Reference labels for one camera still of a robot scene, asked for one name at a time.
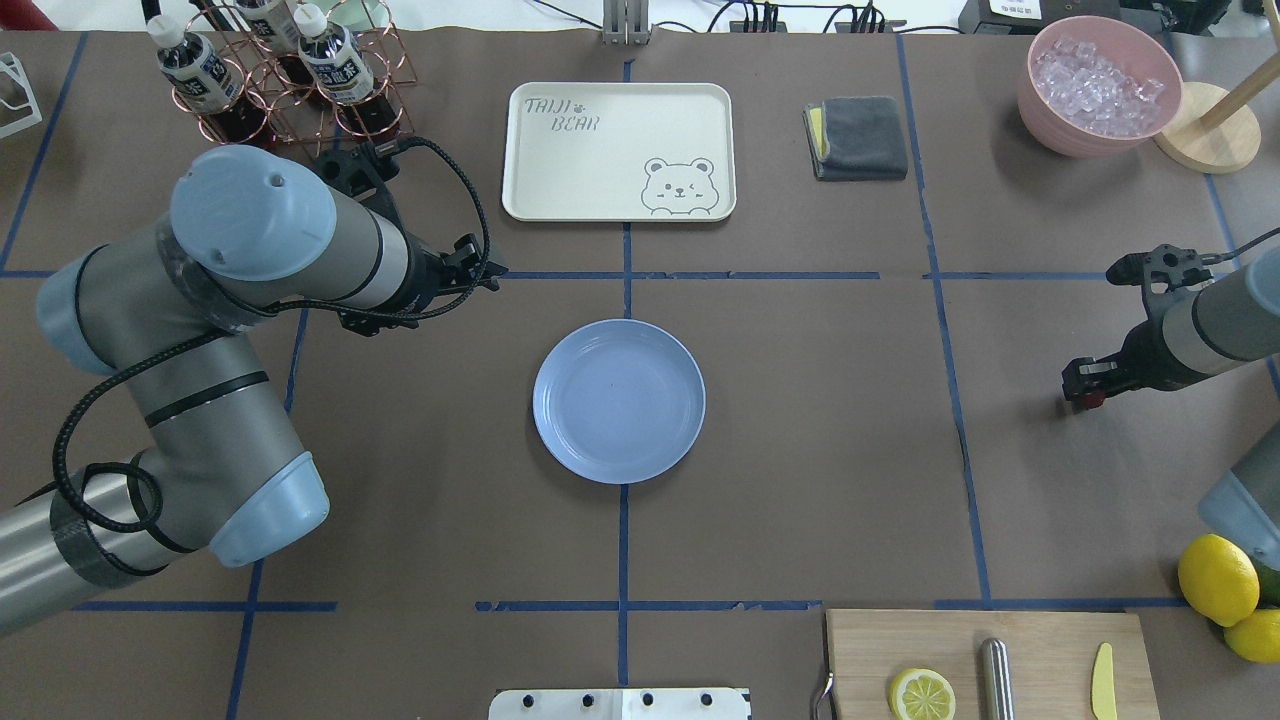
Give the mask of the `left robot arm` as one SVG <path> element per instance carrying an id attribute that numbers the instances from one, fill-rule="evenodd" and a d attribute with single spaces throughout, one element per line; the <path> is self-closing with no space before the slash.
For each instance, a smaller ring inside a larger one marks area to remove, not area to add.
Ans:
<path id="1" fill-rule="evenodd" d="M 374 336 L 497 290 L 508 266 L 484 211 L 436 254 L 404 229 L 390 161 L 369 147 L 325 161 L 209 150 L 155 223 L 45 281 L 40 329 L 100 382 L 58 430 L 50 482 L 3 515 L 4 634 L 200 550 L 250 565 L 326 519 L 253 327 L 316 309 Z"/>

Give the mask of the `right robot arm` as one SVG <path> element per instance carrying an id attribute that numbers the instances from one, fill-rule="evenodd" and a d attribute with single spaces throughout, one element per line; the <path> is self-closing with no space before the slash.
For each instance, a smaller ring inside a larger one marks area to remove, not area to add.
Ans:
<path id="1" fill-rule="evenodd" d="M 1201 497 L 1197 512 L 1213 533 L 1251 560 L 1277 568 L 1277 388 L 1266 370 L 1277 357 L 1277 252 L 1201 287 L 1180 272 L 1162 282 L 1151 274 L 1143 291 L 1146 315 L 1120 348 L 1071 360 L 1061 374 L 1064 398 L 1098 407 L 1137 391 L 1183 392 L 1204 402 L 1184 404 L 1179 441 L 1226 441 L 1221 474 Z"/>

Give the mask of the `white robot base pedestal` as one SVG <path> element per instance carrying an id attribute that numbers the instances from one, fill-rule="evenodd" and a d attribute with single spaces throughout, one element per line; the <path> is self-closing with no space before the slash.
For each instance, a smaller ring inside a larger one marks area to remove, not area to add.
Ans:
<path id="1" fill-rule="evenodd" d="M 731 687 L 508 689 L 489 719 L 751 719 L 750 691 Z"/>

